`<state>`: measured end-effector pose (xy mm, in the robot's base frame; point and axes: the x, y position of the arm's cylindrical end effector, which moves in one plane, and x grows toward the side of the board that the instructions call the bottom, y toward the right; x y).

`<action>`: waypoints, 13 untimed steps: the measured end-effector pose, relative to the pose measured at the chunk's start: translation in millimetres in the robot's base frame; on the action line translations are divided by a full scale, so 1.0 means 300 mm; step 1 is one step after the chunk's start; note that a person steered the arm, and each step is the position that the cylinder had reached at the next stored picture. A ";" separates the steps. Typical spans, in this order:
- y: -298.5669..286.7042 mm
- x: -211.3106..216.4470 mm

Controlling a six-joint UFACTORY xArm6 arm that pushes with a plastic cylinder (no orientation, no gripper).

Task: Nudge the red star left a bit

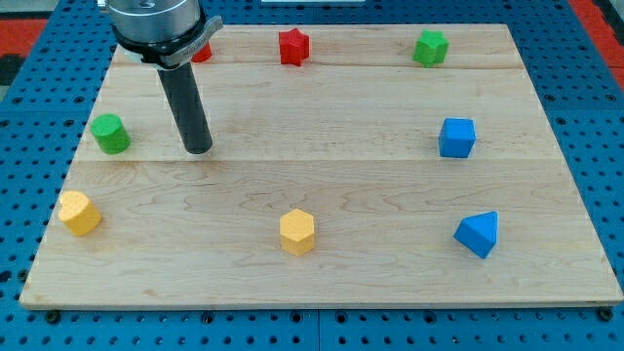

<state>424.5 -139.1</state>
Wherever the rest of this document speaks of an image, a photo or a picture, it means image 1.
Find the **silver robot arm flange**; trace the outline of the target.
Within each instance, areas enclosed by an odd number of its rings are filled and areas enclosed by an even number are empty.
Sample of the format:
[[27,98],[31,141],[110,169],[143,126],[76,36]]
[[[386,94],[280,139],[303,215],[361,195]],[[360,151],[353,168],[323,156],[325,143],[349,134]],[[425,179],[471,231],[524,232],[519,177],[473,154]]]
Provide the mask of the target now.
[[125,54],[160,70],[187,64],[223,28],[199,0],[97,0]]

